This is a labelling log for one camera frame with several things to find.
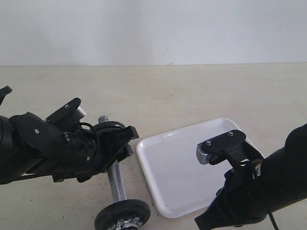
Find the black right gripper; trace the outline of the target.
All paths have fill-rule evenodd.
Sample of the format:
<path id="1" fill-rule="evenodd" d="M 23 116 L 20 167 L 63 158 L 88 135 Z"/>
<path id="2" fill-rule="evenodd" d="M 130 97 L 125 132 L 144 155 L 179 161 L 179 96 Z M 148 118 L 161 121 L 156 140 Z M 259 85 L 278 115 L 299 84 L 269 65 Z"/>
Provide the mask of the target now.
<path id="1" fill-rule="evenodd" d="M 227 172 L 223 188 L 207 210 L 194 220 L 200 230 L 213 230 L 258 223 L 265 219 L 267 210 L 260 183 L 253 165 L 244 165 L 239 171 Z"/>

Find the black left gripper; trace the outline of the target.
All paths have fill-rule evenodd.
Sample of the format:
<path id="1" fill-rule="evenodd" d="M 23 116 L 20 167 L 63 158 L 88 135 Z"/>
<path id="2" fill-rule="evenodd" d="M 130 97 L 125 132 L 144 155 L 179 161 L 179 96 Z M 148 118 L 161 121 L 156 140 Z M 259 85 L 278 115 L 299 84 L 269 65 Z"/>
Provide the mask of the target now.
<path id="1" fill-rule="evenodd" d="M 79 128 L 70 137 L 67 158 L 53 171 L 53 181 L 76 178 L 83 183 L 99 173 L 105 173 L 115 160 L 123 161 L 133 155 L 130 141 L 138 139 L 135 127 L 96 132 Z"/>

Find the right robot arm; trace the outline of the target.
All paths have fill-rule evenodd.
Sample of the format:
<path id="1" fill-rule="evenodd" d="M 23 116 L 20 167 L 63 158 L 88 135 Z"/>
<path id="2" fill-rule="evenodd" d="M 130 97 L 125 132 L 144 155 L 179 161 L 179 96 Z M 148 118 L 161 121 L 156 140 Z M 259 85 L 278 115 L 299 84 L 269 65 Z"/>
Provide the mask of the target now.
<path id="1" fill-rule="evenodd" d="M 228 161 L 225 183 L 206 211 L 195 218 L 201 230 L 241 227 L 272 217 L 273 212 L 307 197 L 307 127 L 294 129 L 268 157 L 233 129 L 197 145 L 203 164 Z"/>

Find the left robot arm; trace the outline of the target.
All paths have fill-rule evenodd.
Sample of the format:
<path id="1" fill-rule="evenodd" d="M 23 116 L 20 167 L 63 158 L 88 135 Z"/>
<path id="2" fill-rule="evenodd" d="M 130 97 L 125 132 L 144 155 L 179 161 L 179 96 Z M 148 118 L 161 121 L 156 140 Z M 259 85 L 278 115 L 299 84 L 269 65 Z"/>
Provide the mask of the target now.
<path id="1" fill-rule="evenodd" d="M 81 100 L 74 98 L 42 119 L 33 113 L 0 118 L 0 182 L 50 176 L 58 183 L 83 183 L 132 155 L 139 137 L 117 121 L 83 122 Z"/>

